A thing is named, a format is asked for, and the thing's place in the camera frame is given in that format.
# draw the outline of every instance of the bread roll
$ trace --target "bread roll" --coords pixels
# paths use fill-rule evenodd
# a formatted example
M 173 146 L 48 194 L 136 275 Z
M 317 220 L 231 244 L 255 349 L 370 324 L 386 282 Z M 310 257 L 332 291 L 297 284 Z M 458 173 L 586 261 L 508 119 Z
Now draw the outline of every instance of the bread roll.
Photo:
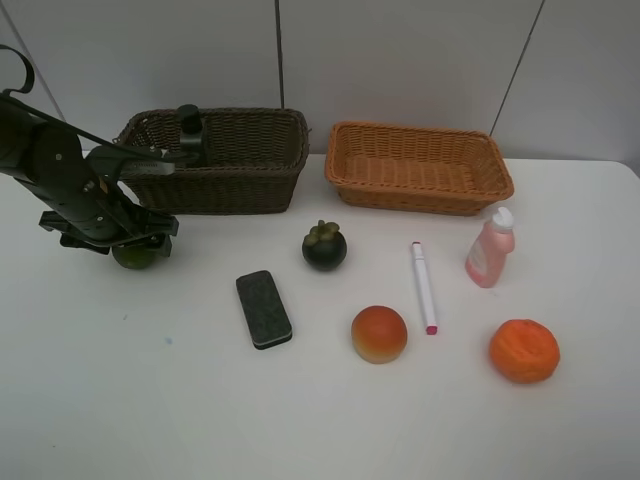
M 351 324 L 353 347 L 370 363 L 388 363 L 407 345 L 407 326 L 395 310 L 373 306 L 361 311 Z

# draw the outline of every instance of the pink bottle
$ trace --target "pink bottle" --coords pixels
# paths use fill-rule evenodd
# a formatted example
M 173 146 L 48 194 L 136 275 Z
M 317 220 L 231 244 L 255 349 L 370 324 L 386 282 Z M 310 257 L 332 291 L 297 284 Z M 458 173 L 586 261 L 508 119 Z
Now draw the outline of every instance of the pink bottle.
M 482 288 L 493 287 L 500 278 L 507 254 L 514 248 L 513 215 L 507 208 L 500 207 L 484 224 L 467 257 L 465 268 L 471 280 Z

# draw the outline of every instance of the white marker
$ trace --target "white marker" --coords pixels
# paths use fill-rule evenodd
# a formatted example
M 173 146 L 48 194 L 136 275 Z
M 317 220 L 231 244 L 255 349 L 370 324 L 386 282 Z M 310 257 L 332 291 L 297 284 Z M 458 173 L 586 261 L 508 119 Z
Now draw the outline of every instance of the white marker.
M 424 321 L 427 335 L 435 335 L 438 333 L 438 324 L 436 323 L 436 312 L 433 308 L 433 296 L 431 295 L 427 263 L 424 260 L 424 253 L 422 252 L 420 242 L 413 242 L 411 244 L 411 252 L 413 253 L 413 271 L 416 275 L 422 320 Z

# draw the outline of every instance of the white bottle cap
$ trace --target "white bottle cap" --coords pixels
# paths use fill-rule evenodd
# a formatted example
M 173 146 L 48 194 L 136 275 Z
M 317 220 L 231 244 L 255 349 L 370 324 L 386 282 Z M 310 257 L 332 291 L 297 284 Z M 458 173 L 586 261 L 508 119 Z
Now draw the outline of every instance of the white bottle cap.
M 508 208 L 500 207 L 491 217 L 491 224 L 496 230 L 513 230 L 513 215 Z

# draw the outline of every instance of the wicker basket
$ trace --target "wicker basket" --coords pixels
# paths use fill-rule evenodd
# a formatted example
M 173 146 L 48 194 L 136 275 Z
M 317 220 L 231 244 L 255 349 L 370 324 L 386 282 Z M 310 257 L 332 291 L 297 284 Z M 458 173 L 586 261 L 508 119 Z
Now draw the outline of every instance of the wicker basket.
M 233 215 L 283 212 L 309 153 L 304 116 L 294 110 L 218 108 L 206 121 L 207 167 L 176 167 L 172 175 L 122 178 L 140 203 L 171 214 Z M 179 150 L 175 110 L 133 117 L 119 143 Z
M 498 147 L 480 132 L 338 123 L 325 175 L 360 207 L 474 215 L 513 195 Z

